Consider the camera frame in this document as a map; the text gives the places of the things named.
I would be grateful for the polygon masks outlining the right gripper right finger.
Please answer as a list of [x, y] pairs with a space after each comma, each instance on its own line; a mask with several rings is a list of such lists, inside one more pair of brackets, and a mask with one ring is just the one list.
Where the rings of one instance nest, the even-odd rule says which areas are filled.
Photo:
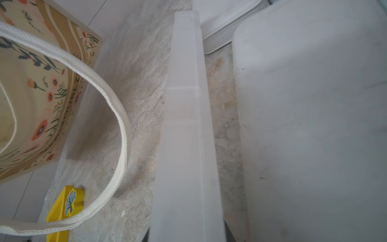
[[226, 221], [224, 221], [224, 226], [225, 226], [226, 241], [227, 242], [236, 242], [235, 237], [233, 236]]

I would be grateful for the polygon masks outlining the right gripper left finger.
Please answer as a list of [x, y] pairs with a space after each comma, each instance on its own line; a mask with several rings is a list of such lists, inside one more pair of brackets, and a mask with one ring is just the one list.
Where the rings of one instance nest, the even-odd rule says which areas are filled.
[[149, 239], [149, 229], [147, 230], [146, 234], [144, 235], [142, 242], [148, 242], [148, 239]]

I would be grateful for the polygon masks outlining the frosted clear pen case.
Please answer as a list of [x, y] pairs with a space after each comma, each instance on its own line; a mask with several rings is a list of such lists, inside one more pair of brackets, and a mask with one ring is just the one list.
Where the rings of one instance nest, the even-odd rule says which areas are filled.
[[149, 241], [226, 241], [197, 11], [174, 16]]

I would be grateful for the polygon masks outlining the beige tin pencil case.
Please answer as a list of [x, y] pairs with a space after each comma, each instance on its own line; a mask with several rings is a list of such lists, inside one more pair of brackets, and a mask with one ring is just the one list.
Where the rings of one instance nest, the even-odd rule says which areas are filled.
[[232, 50], [251, 240], [386, 241], [386, 1], [279, 1]]

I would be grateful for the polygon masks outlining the floral canvas tote bag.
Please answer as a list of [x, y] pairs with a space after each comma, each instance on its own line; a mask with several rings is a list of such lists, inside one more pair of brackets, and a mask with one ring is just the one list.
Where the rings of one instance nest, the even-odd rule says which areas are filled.
[[103, 192], [79, 214], [30, 223], [1, 220], [1, 233], [52, 234], [93, 217], [123, 180], [131, 152], [131, 125], [114, 91], [93, 70], [102, 37], [54, 1], [1, 1], [1, 182], [55, 162], [61, 155], [87, 85], [116, 116], [122, 147]]

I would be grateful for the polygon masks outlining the white glossy tin pencil case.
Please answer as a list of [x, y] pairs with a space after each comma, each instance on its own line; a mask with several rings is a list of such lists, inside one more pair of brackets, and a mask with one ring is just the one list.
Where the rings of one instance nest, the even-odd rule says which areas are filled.
[[211, 54], [232, 41], [239, 24], [270, 5], [267, 0], [197, 0], [204, 54]]

